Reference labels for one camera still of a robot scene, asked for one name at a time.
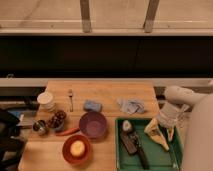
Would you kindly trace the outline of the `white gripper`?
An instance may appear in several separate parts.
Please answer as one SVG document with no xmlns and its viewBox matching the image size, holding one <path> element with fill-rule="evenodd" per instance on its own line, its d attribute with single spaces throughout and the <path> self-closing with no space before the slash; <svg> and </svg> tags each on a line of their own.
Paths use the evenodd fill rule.
<svg viewBox="0 0 213 171">
<path fill-rule="evenodd" d="M 174 126 L 177 124 L 180 114 L 181 110 L 179 107 L 166 102 L 160 109 L 159 114 L 156 116 L 157 120 L 153 118 L 145 127 L 145 133 L 149 136 L 157 135 L 159 123 L 161 126 L 167 128 L 167 139 L 171 142 L 174 135 Z"/>
</svg>

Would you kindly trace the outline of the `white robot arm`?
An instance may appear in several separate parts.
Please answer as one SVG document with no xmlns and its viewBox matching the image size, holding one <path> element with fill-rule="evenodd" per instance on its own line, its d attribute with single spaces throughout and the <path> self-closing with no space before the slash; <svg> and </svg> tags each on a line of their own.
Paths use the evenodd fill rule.
<svg viewBox="0 0 213 171">
<path fill-rule="evenodd" d="M 196 93 L 192 89 L 180 86 L 168 86 L 165 88 L 164 96 L 166 102 L 144 130 L 157 143 L 165 140 L 160 127 L 166 129 L 168 140 L 171 141 L 174 135 L 174 127 L 178 123 L 180 115 L 204 98 L 205 94 Z"/>
</svg>

